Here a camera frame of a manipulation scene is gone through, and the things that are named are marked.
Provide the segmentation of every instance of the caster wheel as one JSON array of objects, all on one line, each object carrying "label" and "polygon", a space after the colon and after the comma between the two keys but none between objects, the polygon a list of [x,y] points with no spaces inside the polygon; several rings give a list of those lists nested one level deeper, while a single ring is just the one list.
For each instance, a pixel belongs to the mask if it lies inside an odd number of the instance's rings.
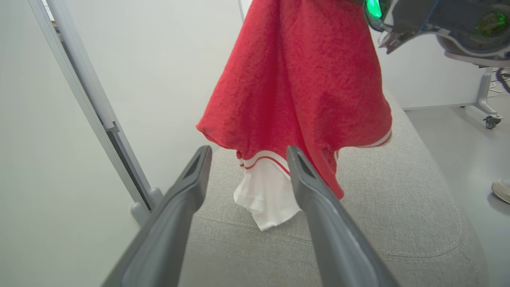
[{"label": "caster wheel", "polygon": [[500,119],[493,118],[491,116],[488,116],[483,120],[485,121],[485,127],[490,130],[494,129],[496,125],[501,121]]}]

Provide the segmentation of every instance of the upholstery stitching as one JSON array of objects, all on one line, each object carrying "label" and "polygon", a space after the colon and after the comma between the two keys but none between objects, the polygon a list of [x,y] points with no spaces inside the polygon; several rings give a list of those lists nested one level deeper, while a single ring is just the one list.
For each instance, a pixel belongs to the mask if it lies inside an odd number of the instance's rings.
[{"label": "upholstery stitching", "polygon": [[457,253],[459,253],[461,251],[462,251],[462,248],[459,248],[457,251],[455,251],[454,253],[450,254],[449,256],[441,258],[441,259],[438,259],[438,260],[411,261],[411,260],[391,259],[391,258],[385,258],[385,257],[382,257],[382,259],[388,260],[388,261],[409,262],[409,263],[431,263],[431,262],[444,261],[444,260],[446,260],[446,259],[448,259],[448,258],[450,258],[450,257],[452,257],[454,255],[456,255]]},{"label": "upholstery stitching", "polygon": [[473,273],[475,274],[475,279],[476,279],[476,285],[477,286],[481,286],[480,285],[480,280],[479,280],[479,273],[476,271],[476,268],[474,267],[473,263],[471,262],[471,260],[469,260],[469,257],[466,255],[466,253],[464,252],[464,250],[461,250],[462,251],[462,255],[464,255],[464,258],[468,261],[469,263],[469,267],[470,269],[473,271]]},{"label": "upholstery stitching", "polygon": [[[244,226],[248,226],[248,227],[254,227],[253,225],[250,225],[250,224],[241,223],[241,222],[235,222],[235,221],[229,221],[229,220],[219,219],[219,218],[214,218],[214,217],[210,217],[210,218],[204,218],[204,217],[200,217],[200,216],[196,216],[196,217],[199,217],[199,218],[202,218],[202,219],[209,219],[209,220],[224,222],[224,223],[233,224],[233,225],[244,225]],[[293,234],[293,233],[288,233],[288,232],[285,232],[285,231],[268,230],[268,231],[265,231],[265,232],[269,232],[269,231],[270,232],[276,232],[276,233],[292,235],[292,236],[295,236],[295,237],[298,237],[300,239],[303,239],[303,240],[306,240],[306,241],[310,241],[310,242],[312,241],[312,239],[309,238],[309,237],[305,237],[305,236],[297,235],[297,234]]]},{"label": "upholstery stitching", "polygon": [[266,233],[263,233],[263,232],[257,232],[257,231],[254,231],[254,230],[250,230],[250,229],[247,229],[247,228],[244,228],[244,227],[235,227],[233,226],[232,224],[229,224],[229,223],[226,223],[226,222],[217,222],[216,220],[210,220],[210,219],[206,219],[206,218],[201,218],[199,217],[200,219],[203,219],[203,220],[208,220],[208,221],[212,221],[211,224],[214,224],[214,225],[219,225],[219,226],[227,226],[227,227],[230,227],[230,228],[233,228],[233,229],[238,229],[238,230],[242,230],[242,231],[248,231],[248,232],[253,232],[255,234],[260,234],[260,235],[264,235],[264,236],[269,236],[269,237],[273,237],[273,238],[276,238],[276,239],[280,239],[280,240],[284,240],[284,241],[289,241],[289,242],[295,242],[295,243],[299,243],[299,244],[303,244],[303,245],[308,245],[308,246],[312,246],[313,245],[311,243],[305,243],[305,242],[300,242],[300,241],[296,241],[296,240],[292,240],[292,239],[287,239],[287,238],[282,238],[282,237],[278,237],[278,236],[274,236],[274,235],[271,235],[271,234],[266,234]]},{"label": "upholstery stitching", "polygon": [[[413,124],[411,123],[411,120],[409,120],[409,118],[408,118],[407,116],[406,116],[406,118],[407,118],[408,124],[410,124],[410,125],[414,128]],[[421,149],[422,149],[422,150],[424,150],[424,148],[423,148],[423,147],[425,147],[425,146],[426,146],[426,145],[425,145],[425,143],[423,142],[423,140],[421,139],[421,137],[419,137],[419,136],[418,136],[418,139],[419,139],[419,140],[421,141],[421,143],[422,143],[422,147],[421,147]],[[459,214],[459,211],[458,211],[458,209],[457,209],[457,205],[456,205],[455,201],[453,200],[453,197],[452,197],[452,195],[451,195],[450,188],[449,188],[449,186],[446,184],[446,182],[445,182],[445,180],[444,180],[443,176],[441,176],[441,174],[439,173],[438,168],[437,168],[437,166],[436,166],[436,162],[435,162],[435,160],[432,158],[432,156],[431,156],[431,154],[430,154],[430,151],[429,151],[429,150],[425,150],[425,152],[427,153],[427,156],[429,157],[430,161],[432,162],[432,164],[433,164],[433,166],[434,166],[433,168],[434,168],[434,170],[436,171],[436,174],[437,174],[437,175],[441,178],[441,181],[442,181],[443,185],[445,185],[445,186],[447,187],[446,189],[447,189],[447,192],[448,192],[448,196],[450,197],[450,200],[451,200],[451,202],[453,203],[453,207],[455,208],[455,212],[457,213],[457,219],[458,219],[458,222],[459,222],[459,224],[460,224],[460,226],[461,226],[461,227],[460,227],[460,232],[459,232],[459,234],[458,234],[458,237],[457,237],[457,239],[455,239],[455,241],[454,241],[452,244],[450,244],[450,245],[448,245],[448,246],[446,246],[446,247],[443,247],[443,248],[441,248],[441,249],[439,249],[439,250],[433,251],[433,252],[426,252],[426,253],[414,253],[414,252],[402,252],[402,251],[378,250],[378,249],[375,249],[376,251],[379,251],[379,252],[389,252],[389,253],[395,253],[395,254],[429,255],[429,254],[439,253],[439,252],[441,252],[441,251],[443,251],[443,250],[445,250],[445,249],[448,249],[448,248],[452,247],[452,246],[453,246],[453,245],[455,245],[457,242],[459,242],[459,240],[460,240],[460,238],[461,238],[462,231],[463,231],[463,225],[462,225],[461,215]]]}]

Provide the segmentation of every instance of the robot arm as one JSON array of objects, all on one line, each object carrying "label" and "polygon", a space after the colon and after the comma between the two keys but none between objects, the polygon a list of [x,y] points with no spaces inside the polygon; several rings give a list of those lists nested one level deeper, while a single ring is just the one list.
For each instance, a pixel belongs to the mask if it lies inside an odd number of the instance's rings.
[{"label": "robot arm", "polygon": [[363,0],[363,7],[370,27],[386,34],[380,47],[388,54],[436,34],[449,58],[510,67],[509,0]]}]

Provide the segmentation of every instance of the white wall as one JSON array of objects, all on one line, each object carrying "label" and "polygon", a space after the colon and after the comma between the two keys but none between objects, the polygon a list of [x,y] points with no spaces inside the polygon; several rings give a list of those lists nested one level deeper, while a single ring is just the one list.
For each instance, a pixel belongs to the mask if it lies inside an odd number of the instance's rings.
[{"label": "white wall", "polygon": [[[371,31],[378,47],[380,33]],[[376,49],[382,70],[382,84],[402,108],[473,103],[485,71],[473,64],[444,56],[434,35],[405,43],[387,55]]]},{"label": "white wall", "polygon": [[237,0],[65,1],[149,183],[163,192],[196,149],[196,129],[241,28]]},{"label": "white wall", "polygon": [[99,286],[138,228],[28,1],[0,9],[0,286]]}]

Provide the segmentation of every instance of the gray floor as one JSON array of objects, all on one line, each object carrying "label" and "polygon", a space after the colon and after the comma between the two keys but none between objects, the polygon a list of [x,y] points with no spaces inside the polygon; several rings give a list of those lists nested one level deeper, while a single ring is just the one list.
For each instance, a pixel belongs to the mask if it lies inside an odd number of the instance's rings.
[{"label": "gray floor", "polygon": [[491,191],[491,183],[510,177],[510,96],[489,99],[507,119],[485,128],[485,114],[474,107],[407,111],[444,171],[471,219],[489,264],[493,287],[510,286],[510,204]]}]

